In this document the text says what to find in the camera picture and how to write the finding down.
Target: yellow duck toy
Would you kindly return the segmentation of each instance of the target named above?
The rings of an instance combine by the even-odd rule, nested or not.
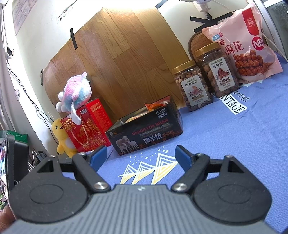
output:
[[[73,155],[78,153],[78,151],[75,148],[71,139],[69,138],[60,120],[61,119],[56,119],[52,124],[52,131],[59,141],[59,146],[57,147],[57,153],[64,154],[65,152],[70,158],[72,158]]]

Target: gift box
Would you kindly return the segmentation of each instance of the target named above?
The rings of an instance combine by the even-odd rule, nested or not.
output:
[[[182,117],[167,96],[119,119],[106,132],[119,155],[166,141],[183,133]],[[158,107],[149,109],[149,105]]]
[[[105,131],[112,126],[112,122],[98,98],[81,106],[76,113],[81,118],[81,125],[74,124],[69,115],[61,119],[61,123],[78,152],[111,145]]]

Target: wood grain panel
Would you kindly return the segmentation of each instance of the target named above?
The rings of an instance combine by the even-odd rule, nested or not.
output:
[[[107,9],[107,12],[126,38],[145,71],[150,71],[165,62],[151,37],[132,10]]]
[[[157,90],[158,97],[157,100],[172,95],[177,106],[185,106],[185,102],[179,88],[176,85],[174,78],[167,67],[167,64],[162,64],[159,67],[147,72],[147,77],[149,78],[151,85]]]
[[[117,57],[130,48],[126,39],[105,9],[100,10],[91,19],[91,22],[112,58]]]
[[[155,93],[157,92],[151,86],[151,83],[146,76],[146,72],[139,63],[132,49],[129,49],[123,54],[114,59],[121,73],[125,77],[130,90],[134,90],[137,103],[137,108],[141,108],[144,103],[156,101]]]
[[[173,68],[189,61],[189,58],[166,20],[155,8],[134,9],[149,36],[161,53],[168,68]]]
[[[169,69],[188,57],[156,9],[102,9],[75,39],[78,48],[69,40],[44,70],[44,87],[54,105],[67,80],[86,71],[91,99],[100,98],[113,122],[167,95],[185,106]]]
[[[95,68],[101,72],[103,79],[112,90],[116,99],[122,101],[119,108],[124,113],[128,113],[131,108],[135,107],[135,105],[131,104],[131,100],[134,100],[135,96],[132,92],[128,92],[130,90],[128,83],[110,56],[100,36],[96,33],[95,28],[80,29],[77,34],[81,36],[85,45],[85,52],[92,59]]]
[[[59,85],[65,84],[70,77],[79,75],[79,71],[84,71],[83,63],[77,56],[71,39],[61,48],[51,62],[51,68]]]

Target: nut jar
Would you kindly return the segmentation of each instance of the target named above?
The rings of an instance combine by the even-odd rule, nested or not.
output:
[[[195,52],[214,88],[216,97],[222,97],[239,89],[233,67],[217,42]]]
[[[213,102],[200,68],[194,61],[188,61],[172,69],[189,111],[197,110]]]

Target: jar label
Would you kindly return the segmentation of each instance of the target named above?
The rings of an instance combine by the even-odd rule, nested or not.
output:
[[[223,92],[224,90],[235,85],[234,79],[224,57],[210,62],[209,67],[211,68],[211,71],[216,79],[220,92]]]
[[[191,106],[201,104],[209,99],[198,75],[183,80],[181,85]]]

